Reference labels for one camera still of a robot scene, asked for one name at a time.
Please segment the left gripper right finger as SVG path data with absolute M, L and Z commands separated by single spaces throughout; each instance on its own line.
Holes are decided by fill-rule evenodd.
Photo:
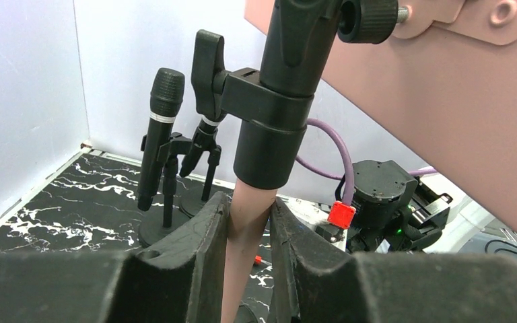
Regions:
M 347 254 L 271 207 L 270 322 L 517 322 L 517 264 L 480 254 Z

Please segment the pink music stand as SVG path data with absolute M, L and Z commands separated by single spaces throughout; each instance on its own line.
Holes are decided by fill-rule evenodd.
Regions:
M 227 71 L 199 30 L 197 112 L 242 120 L 238 200 L 269 211 L 320 80 L 517 230 L 517 1 L 249 1 L 259 70 Z

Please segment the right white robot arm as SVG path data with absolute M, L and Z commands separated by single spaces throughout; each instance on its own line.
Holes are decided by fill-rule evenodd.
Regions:
M 408 172 L 395 161 L 359 161 L 354 181 L 337 176 L 335 204 L 313 226 L 347 253 L 457 253 L 494 217 L 470 198 L 437 193 L 426 170 Z

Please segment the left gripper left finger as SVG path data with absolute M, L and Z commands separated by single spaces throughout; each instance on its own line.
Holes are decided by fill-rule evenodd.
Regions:
M 228 197 L 138 252 L 0 252 L 0 322 L 219 322 Z

